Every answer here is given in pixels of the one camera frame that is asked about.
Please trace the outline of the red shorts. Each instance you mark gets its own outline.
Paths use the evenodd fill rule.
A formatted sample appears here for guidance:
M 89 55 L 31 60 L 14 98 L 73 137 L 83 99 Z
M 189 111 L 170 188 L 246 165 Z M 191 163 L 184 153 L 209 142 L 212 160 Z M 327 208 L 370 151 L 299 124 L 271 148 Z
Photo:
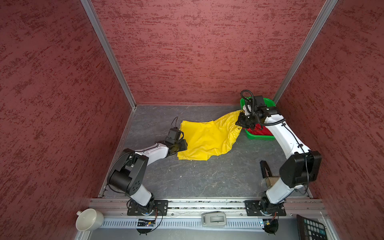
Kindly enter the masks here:
M 273 136 L 273 134 L 266 127 L 263 127 L 259 124 L 255 125 L 253 129 L 248 128 L 247 131 L 251 135 L 255 136 Z

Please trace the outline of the yellow shorts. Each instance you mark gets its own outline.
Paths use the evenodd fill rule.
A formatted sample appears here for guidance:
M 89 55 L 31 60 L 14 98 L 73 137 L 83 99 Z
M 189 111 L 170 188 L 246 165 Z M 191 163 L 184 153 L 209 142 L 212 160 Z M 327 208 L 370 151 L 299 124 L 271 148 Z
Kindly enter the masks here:
M 179 152 L 179 160 L 207 161 L 212 156 L 228 153 L 239 137 L 242 127 L 236 125 L 242 110 L 228 113 L 217 120 L 210 122 L 181 123 L 188 147 Z

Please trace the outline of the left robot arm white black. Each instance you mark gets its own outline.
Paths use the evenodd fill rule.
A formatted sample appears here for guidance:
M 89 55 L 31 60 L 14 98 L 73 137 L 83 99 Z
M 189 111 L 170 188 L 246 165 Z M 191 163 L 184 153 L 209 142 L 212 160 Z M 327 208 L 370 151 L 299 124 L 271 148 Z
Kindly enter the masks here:
M 147 166 L 186 151 L 187 148 L 186 140 L 178 140 L 174 143 L 160 141 L 142 150 L 125 149 L 110 169 L 107 185 L 113 191 L 128 196 L 138 207 L 140 214 L 150 215 L 155 210 L 155 200 L 154 195 L 143 184 Z

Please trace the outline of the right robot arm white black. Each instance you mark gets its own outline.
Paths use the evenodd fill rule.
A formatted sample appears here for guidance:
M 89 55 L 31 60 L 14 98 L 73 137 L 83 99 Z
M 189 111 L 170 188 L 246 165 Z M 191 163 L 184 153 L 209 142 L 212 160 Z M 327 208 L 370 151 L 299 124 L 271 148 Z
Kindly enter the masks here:
M 279 170 L 279 179 L 263 193 L 257 207 L 262 215 L 271 216 L 279 211 L 284 200 L 295 190 L 317 179 L 322 156 L 297 137 L 275 106 L 246 103 L 236 125 L 245 129 L 256 125 L 267 128 L 286 156 L 287 160 Z

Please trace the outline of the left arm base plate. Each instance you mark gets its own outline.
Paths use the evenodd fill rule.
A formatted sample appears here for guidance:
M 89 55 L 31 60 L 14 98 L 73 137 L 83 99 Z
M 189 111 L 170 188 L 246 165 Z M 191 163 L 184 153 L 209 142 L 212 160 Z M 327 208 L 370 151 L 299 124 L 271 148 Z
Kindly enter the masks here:
M 168 211 L 169 201 L 167 200 L 150 200 L 145 206 L 139 205 L 136 201 L 130 200 L 127 203 L 128 216 L 155 216 L 161 214 L 166 216 Z

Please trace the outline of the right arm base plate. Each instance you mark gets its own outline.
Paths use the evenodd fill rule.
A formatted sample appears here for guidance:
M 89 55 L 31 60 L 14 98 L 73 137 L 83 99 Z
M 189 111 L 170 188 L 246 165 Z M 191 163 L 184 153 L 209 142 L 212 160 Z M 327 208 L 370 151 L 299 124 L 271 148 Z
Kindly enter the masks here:
M 246 200 L 244 204 L 249 217 L 285 217 L 287 215 L 283 203 L 271 204 L 264 200 Z

